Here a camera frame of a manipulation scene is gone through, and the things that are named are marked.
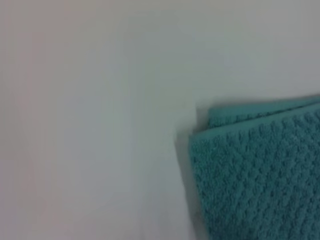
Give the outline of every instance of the white wall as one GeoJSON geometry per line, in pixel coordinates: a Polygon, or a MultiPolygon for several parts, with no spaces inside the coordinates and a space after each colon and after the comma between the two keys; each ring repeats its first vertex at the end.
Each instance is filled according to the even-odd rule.
{"type": "Polygon", "coordinates": [[[0,238],[200,239],[188,134],[319,93],[319,7],[0,1],[0,238]]]}

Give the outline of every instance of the teal towel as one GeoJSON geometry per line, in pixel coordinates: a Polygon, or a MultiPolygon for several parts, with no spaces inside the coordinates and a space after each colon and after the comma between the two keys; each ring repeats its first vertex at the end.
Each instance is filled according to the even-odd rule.
{"type": "Polygon", "coordinates": [[[320,97],[210,109],[189,156],[211,240],[320,240],[320,97]]]}

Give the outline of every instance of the folded towel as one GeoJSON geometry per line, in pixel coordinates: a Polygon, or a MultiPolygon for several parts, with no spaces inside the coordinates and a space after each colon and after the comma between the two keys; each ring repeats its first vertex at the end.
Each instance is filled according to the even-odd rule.
{"type": "Polygon", "coordinates": [[[189,156],[212,240],[320,239],[320,97],[209,110],[189,156]]]}

